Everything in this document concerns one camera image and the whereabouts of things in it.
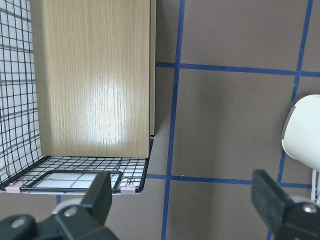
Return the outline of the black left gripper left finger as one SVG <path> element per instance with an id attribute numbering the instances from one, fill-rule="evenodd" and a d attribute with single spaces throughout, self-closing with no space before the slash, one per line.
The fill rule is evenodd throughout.
<path id="1" fill-rule="evenodd" d="M 81 200 L 81 207 L 85 208 L 100 225 L 104 225 L 111 205 L 112 188 L 110 172 L 99 171 Z"/>

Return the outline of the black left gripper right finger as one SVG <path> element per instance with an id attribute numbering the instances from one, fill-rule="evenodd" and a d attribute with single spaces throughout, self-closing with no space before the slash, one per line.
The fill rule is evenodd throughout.
<path id="1" fill-rule="evenodd" d="M 279 232 L 286 212 L 295 205 L 293 199 L 262 169 L 252 172 L 251 202 L 272 234 Z"/>

